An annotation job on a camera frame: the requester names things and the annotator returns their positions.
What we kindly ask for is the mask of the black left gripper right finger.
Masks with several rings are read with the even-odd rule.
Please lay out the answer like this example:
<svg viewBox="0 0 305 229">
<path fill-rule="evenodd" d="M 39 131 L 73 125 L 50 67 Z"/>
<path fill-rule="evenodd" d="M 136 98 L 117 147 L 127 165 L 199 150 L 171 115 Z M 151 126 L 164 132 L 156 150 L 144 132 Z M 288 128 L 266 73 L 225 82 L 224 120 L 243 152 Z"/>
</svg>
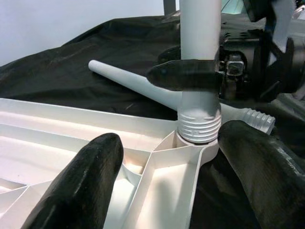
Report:
<svg viewBox="0 0 305 229">
<path fill-rule="evenodd" d="M 305 227 L 305 160 L 273 136 L 229 121 L 218 144 L 263 229 Z"/>
</svg>

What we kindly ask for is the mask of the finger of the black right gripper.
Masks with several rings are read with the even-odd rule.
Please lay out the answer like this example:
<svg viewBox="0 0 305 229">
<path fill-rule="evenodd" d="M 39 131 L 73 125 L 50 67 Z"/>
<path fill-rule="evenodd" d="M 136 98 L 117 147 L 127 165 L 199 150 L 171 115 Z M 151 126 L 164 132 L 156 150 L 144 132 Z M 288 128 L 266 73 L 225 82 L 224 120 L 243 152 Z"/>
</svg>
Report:
<svg viewBox="0 0 305 229">
<path fill-rule="evenodd" d="M 158 62 L 168 62 L 181 59 L 181 47 L 174 46 L 166 49 L 158 56 Z"/>
<path fill-rule="evenodd" d="M 214 60 L 173 60 L 152 67 L 147 80 L 170 91 L 217 92 L 221 75 Z"/>
</svg>

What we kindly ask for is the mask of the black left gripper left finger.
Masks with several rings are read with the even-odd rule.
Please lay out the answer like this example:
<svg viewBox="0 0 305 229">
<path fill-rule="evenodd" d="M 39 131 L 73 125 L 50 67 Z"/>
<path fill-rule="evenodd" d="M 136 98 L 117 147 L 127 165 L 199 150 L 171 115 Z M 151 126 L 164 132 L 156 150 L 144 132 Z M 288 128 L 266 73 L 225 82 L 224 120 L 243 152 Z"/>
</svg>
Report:
<svg viewBox="0 0 305 229">
<path fill-rule="evenodd" d="M 117 134 L 91 140 L 51 182 L 22 228 L 102 229 L 122 161 Z"/>
</svg>

